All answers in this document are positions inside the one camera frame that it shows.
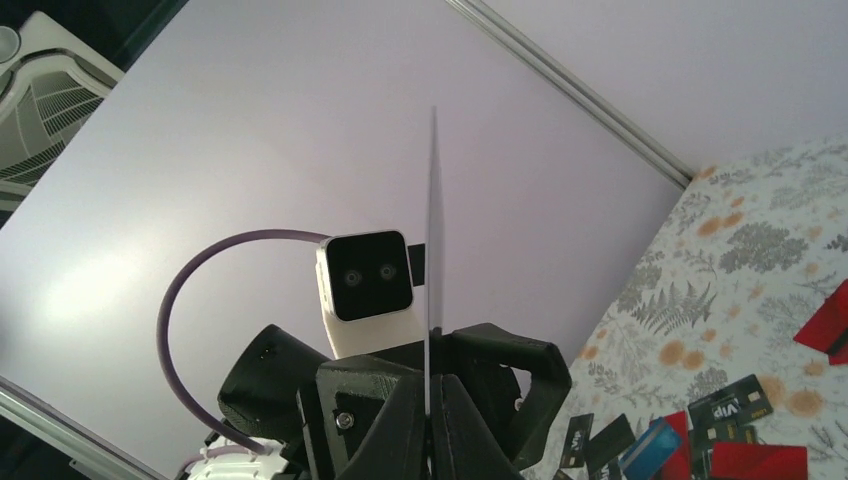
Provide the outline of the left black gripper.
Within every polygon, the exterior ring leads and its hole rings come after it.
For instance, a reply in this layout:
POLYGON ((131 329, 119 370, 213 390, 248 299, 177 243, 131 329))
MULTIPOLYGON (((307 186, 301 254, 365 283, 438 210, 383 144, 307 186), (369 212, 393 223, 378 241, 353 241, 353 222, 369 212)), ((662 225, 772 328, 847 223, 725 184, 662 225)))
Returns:
MULTIPOLYGON (((521 474, 544 454, 548 431, 572 387, 552 343, 483 323, 440 338, 435 375, 455 375, 498 445, 521 474)), ((331 360, 275 325, 238 359, 218 394, 226 423, 251 437, 283 444, 302 478, 336 479, 347 466, 396 384, 424 381, 421 342, 331 360)), ((425 466, 433 479, 430 416, 425 414, 425 466)))

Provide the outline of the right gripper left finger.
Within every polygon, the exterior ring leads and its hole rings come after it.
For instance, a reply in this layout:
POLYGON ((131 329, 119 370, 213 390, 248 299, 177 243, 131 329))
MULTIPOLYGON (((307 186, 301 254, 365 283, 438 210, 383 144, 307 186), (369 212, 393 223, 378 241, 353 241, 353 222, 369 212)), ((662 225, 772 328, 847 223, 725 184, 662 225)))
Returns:
POLYGON ((415 480, 425 466, 424 381, 399 380, 337 480, 415 480))

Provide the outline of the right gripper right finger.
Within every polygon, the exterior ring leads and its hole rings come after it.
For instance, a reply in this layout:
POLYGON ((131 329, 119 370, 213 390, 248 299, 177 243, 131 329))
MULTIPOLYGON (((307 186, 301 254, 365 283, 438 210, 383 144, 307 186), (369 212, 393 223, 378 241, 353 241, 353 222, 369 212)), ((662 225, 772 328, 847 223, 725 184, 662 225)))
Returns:
POLYGON ((522 479, 455 375, 431 377, 430 428, 433 479, 522 479))

